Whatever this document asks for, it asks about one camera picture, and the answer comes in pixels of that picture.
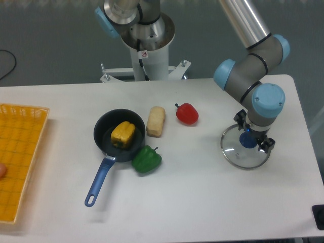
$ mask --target frying pan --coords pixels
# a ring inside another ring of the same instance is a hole
[[[111,143],[111,133],[120,123],[126,120],[135,125],[132,144],[128,149],[116,148]],[[97,121],[94,128],[94,139],[96,145],[106,156],[99,167],[86,197],[85,205],[87,207],[92,207],[95,204],[106,175],[115,162],[132,160],[138,151],[145,145],[145,124],[142,118],[131,110],[112,110],[104,114]]]

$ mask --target pan handle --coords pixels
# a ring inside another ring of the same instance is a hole
[[[101,165],[99,167],[99,170],[96,174],[96,177],[90,187],[89,193],[86,197],[85,200],[85,205],[87,207],[92,207],[95,202],[96,199],[98,197],[98,194],[100,192],[101,186],[103,184],[103,181],[106,178],[106,175],[109,171],[109,169],[113,166],[113,164],[115,163],[115,158],[111,157],[111,158],[107,158],[107,156],[103,159],[103,161],[101,162]]]

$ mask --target handle hole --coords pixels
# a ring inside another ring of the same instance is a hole
[[[88,204],[91,204],[93,202],[93,199],[95,199],[95,196],[91,195],[88,200]]]

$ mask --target bread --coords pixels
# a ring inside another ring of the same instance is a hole
[[[147,135],[150,137],[159,138],[162,134],[165,118],[166,111],[163,109],[163,107],[152,107],[146,125]]]

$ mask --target yellow basket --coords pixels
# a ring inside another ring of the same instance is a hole
[[[14,224],[49,109],[0,104],[0,223]]]

